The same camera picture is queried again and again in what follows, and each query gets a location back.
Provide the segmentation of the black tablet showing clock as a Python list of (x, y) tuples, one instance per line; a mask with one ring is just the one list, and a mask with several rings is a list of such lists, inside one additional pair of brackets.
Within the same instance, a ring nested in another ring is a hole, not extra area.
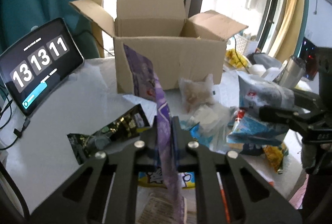
[(1, 54), (1, 79), (20, 111), (29, 117), (83, 63), (65, 21), (58, 17)]

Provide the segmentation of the blue cartoon snack bag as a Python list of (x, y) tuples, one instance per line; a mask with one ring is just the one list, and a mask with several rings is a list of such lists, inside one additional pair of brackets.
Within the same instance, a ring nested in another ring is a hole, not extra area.
[(263, 122), (240, 109), (226, 141), (231, 144), (279, 146), (288, 130), (289, 127), (286, 125)]

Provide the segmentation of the yellow crumpled snack bag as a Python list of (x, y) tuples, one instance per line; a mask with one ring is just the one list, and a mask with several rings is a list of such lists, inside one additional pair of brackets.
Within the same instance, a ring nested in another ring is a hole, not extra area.
[(284, 170), (284, 158), (289, 154), (286, 144), (282, 142), (278, 146), (265, 145), (263, 151), (273, 170), (278, 174), (282, 174)]

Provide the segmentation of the grey cloth bag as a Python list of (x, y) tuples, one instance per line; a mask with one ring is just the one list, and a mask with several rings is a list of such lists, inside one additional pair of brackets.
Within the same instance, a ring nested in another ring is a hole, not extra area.
[(269, 69), (270, 67), (277, 67), (279, 69), (282, 67), (282, 63), (279, 60), (270, 57), (266, 53), (251, 53), (247, 58), (251, 64), (263, 65), (265, 69)]

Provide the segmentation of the white plastic basket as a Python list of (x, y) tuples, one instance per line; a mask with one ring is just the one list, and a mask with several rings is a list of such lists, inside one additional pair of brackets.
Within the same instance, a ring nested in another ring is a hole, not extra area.
[(247, 39), (241, 35), (234, 35), (227, 41), (227, 50), (235, 48), (237, 53), (241, 53), (245, 56), (254, 53), (258, 46), (256, 40)]

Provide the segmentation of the purple snack bag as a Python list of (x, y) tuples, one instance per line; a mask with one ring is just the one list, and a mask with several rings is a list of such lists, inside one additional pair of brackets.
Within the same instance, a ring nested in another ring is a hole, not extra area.
[(181, 194), (181, 180), (172, 153), (171, 116), (165, 92), (154, 71), (153, 63), (126, 44), (123, 49), (132, 73), (134, 95), (156, 103), (157, 148), (163, 183), (173, 205), (175, 220), (177, 223), (185, 223), (186, 202)]

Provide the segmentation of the yellow packet beside box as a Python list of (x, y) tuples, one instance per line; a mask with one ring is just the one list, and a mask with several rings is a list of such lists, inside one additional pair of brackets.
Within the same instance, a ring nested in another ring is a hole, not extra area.
[(230, 49), (226, 51), (225, 54), (226, 62), (228, 62), (231, 66), (235, 67), (236, 69), (240, 68), (248, 68), (248, 61), (247, 58), (244, 57), (241, 53), (237, 53), (235, 49)]

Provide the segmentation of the yellow curtain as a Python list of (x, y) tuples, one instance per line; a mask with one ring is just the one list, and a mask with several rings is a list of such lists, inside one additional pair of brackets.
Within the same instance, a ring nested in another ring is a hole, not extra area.
[(269, 51), (269, 56), (283, 62), (294, 54), (300, 36), (305, 0), (286, 0), (280, 30)]

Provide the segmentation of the brown cardboard box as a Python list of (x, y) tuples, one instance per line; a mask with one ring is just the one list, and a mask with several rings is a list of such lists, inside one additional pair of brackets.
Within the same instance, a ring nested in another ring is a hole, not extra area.
[(124, 46), (149, 59), (165, 90), (181, 78), (220, 83), (227, 41), (246, 25), (209, 10), (187, 17), (183, 0), (117, 0), (116, 18), (92, 0), (69, 3), (114, 41), (119, 93), (134, 93)]

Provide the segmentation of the black gold snack bag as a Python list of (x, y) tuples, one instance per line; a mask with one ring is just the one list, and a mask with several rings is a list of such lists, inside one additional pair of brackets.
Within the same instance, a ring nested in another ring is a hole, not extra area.
[(150, 128), (148, 119), (140, 104), (135, 105), (119, 118), (91, 135), (67, 134), (75, 159), (81, 165), (98, 151), (111, 144), (138, 137)]

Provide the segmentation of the steel thermos cup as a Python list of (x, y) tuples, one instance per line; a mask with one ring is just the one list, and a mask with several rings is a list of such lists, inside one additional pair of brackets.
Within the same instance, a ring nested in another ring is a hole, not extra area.
[(286, 88), (295, 88), (306, 71), (306, 63), (303, 59), (291, 56), (282, 72), (278, 84)]

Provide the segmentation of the white plastic snack bag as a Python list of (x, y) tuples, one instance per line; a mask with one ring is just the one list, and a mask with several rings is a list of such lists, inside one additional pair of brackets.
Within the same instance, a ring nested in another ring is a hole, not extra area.
[(190, 122), (199, 124), (203, 136), (224, 138), (228, 132), (231, 109), (222, 105), (213, 93), (213, 75), (203, 81), (181, 78), (178, 81), (184, 110), (190, 115)]

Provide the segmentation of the grey white snack bag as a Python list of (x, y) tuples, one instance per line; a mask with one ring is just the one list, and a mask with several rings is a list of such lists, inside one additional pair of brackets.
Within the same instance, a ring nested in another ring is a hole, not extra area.
[(266, 81), (258, 75), (237, 72), (239, 80), (239, 107), (258, 115), (264, 106), (293, 109), (295, 97), (292, 90)]

